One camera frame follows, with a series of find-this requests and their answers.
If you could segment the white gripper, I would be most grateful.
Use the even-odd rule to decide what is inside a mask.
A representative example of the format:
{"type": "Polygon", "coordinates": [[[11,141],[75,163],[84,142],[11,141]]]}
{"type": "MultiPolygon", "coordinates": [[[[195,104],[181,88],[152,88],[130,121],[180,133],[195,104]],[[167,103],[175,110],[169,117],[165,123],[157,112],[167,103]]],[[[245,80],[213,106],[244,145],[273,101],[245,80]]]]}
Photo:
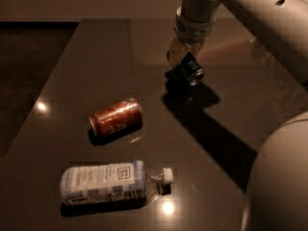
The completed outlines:
{"type": "Polygon", "coordinates": [[[211,33],[215,20],[206,22],[193,22],[181,12],[181,7],[176,11],[174,31],[178,38],[172,38],[169,43],[167,60],[172,68],[176,68],[190,51],[188,44],[192,44],[191,53],[196,57],[202,49],[205,38],[211,33]]]}

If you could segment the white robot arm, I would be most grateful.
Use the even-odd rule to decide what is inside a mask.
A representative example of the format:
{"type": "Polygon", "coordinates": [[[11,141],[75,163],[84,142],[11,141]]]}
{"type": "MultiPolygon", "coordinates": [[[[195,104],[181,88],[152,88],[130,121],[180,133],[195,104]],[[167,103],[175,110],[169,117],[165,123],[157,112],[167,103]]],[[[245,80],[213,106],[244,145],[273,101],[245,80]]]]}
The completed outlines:
{"type": "MultiPolygon", "coordinates": [[[[167,60],[186,83],[195,85],[201,72],[180,64],[200,51],[219,5],[307,86],[307,0],[183,0],[167,60]]],[[[308,231],[307,114],[286,121],[259,150],[248,179],[242,231],[308,231]]]]}

